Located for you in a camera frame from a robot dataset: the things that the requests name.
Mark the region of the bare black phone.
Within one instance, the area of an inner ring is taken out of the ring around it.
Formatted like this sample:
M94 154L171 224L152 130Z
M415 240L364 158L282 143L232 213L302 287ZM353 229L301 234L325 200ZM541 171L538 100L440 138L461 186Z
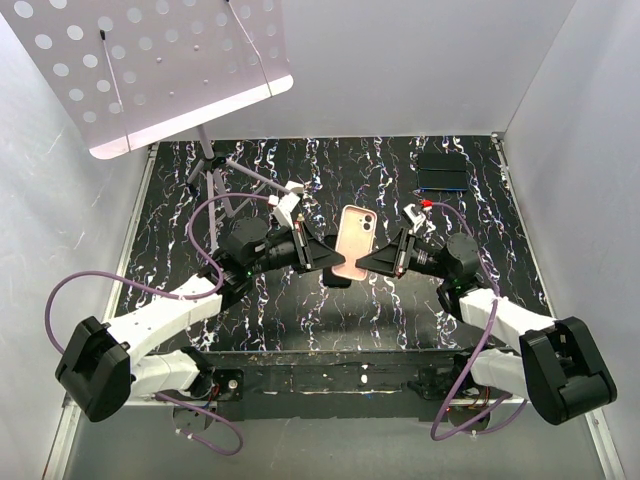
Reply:
M417 156L416 162L420 170L466 171L466 158L458 153L422 152Z

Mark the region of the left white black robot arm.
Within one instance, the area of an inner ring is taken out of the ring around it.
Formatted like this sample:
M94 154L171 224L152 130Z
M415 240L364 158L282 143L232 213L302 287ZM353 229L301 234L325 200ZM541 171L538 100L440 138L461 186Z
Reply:
M217 275L207 266L167 298L106 323L89 317L76 326L55 377L90 421L103 421L129 399L157 392L208 397L215 368L203 354L184 347L158 355L155 348L238 303L256 273L285 267L306 273L345 261L302 221L270 232L263 220L244 218L218 245L213 259L222 269L219 289Z

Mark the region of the bare blue phone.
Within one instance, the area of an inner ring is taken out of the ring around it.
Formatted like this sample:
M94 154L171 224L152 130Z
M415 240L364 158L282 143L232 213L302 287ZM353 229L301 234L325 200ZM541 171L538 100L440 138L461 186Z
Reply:
M467 174L465 171L419 170L417 188L421 191L466 192Z

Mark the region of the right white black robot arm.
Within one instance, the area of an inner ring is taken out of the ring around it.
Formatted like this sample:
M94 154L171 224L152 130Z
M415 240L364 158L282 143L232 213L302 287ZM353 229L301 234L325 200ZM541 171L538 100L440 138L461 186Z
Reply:
M389 277L412 271L441 279L443 310L506 345L458 357L452 383L460 395L475 397L486 387L514 394L552 425L616 401L617 386L586 323L537 314L496 294L479 275L479 249L469 235L454 234L437 249L402 230L356 265Z

